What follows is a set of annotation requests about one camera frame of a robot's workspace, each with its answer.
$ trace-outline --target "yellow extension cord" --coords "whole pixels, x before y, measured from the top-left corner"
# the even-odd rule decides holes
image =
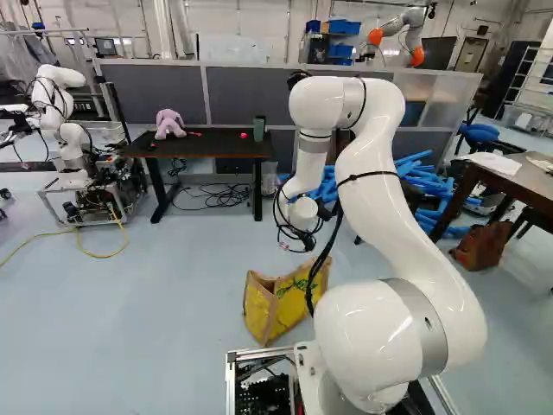
[[[77,234],[77,247],[79,248],[79,251],[85,253],[86,255],[88,255],[89,257],[93,257],[93,258],[98,258],[98,259],[105,259],[105,258],[111,258],[111,257],[114,257],[116,256],[118,253],[121,253],[123,251],[123,249],[125,249],[128,245],[129,245],[129,234],[127,233],[127,231],[125,230],[125,228],[123,227],[123,224],[121,223],[121,220],[119,220],[119,218],[117,217],[117,215],[115,214],[115,212],[113,211],[113,207],[110,206],[110,210],[111,210],[111,214],[113,215],[113,217],[115,218],[115,221],[117,222],[118,226],[119,226],[119,229],[121,230],[121,233],[123,234],[124,236],[124,243],[121,245],[121,247],[119,249],[117,249],[115,252],[112,252],[112,253],[108,253],[107,255],[98,255],[96,253],[92,253],[90,251],[87,251],[83,245],[82,245],[82,242],[80,240],[80,231],[79,229],[67,229],[66,231],[61,231],[61,232],[48,232],[48,233],[38,233],[37,235],[34,235],[34,236],[31,236],[30,238],[28,238],[27,240],[25,240],[25,242],[23,242],[22,244],[20,244],[16,249],[14,249],[14,251],[8,255],[2,262],[0,262],[0,268],[2,268],[4,265],[6,265],[6,263],[21,249],[23,248],[24,246],[26,246],[29,242],[35,240],[35,239],[39,239],[39,238],[42,238],[44,236],[54,236],[54,235],[62,235],[63,233],[76,233]]]

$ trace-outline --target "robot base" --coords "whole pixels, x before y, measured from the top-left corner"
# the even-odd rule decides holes
[[[338,388],[328,372],[317,342],[300,342],[294,346],[297,376],[302,389],[303,405],[308,415],[365,415],[385,413],[407,392],[407,384],[391,386],[373,393],[362,401],[361,411]]]

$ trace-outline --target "wooden table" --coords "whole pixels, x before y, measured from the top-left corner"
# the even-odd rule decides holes
[[[146,131],[142,136],[123,147],[119,154],[125,157],[143,157],[149,170],[149,177],[154,186],[157,197],[157,208],[150,219],[151,223],[158,223],[171,201],[175,198],[181,184],[171,185],[165,192],[162,175],[159,170],[158,158],[248,158],[254,160],[253,175],[253,216],[256,221],[263,218],[261,205],[261,162],[269,158],[272,153],[270,138],[256,143],[253,139],[253,129],[248,128],[193,128],[190,131],[198,132],[201,137],[172,137],[156,141],[156,147],[151,148],[155,131]],[[245,132],[247,138],[241,138]]]
[[[430,233],[430,239],[434,242],[440,240],[478,182],[483,182],[487,186],[505,193],[505,199],[493,212],[488,223],[500,220],[515,199],[542,214],[553,217],[553,176],[530,163],[526,159],[527,156],[553,163],[553,156],[546,156],[536,151],[511,154],[506,157],[522,164],[514,176],[503,175],[479,164],[469,163],[460,186]]]

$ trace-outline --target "yellow paper bag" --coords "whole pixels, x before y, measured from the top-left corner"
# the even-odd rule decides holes
[[[314,262],[315,258],[310,259],[279,278],[248,271],[243,303],[245,325],[262,346],[267,346],[292,329],[307,315],[305,290]],[[328,257],[311,285],[313,305],[327,290],[331,263],[332,259]]]

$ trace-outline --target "gray floor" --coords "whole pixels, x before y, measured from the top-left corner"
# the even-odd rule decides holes
[[[548,138],[501,137],[553,154]],[[34,195],[51,175],[0,175],[16,196],[0,222],[0,258],[28,236],[56,229]],[[307,257],[278,249],[268,208],[258,223],[238,207],[200,217],[172,210],[152,226],[152,199],[127,226],[129,247],[113,259],[88,258],[66,234],[34,241],[0,269],[0,413],[224,413],[224,354],[257,346],[241,316],[247,270],[281,275]],[[115,227],[83,232],[95,252],[116,249],[120,238]],[[346,223],[330,285],[389,276],[386,260],[367,244],[353,246],[353,238]],[[461,413],[550,413],[552,242],[532,229],[509,243],[500,266],[461,269],[490,331],[482,359],[443,375]],[[307,320],[277,345],[312,337]]]

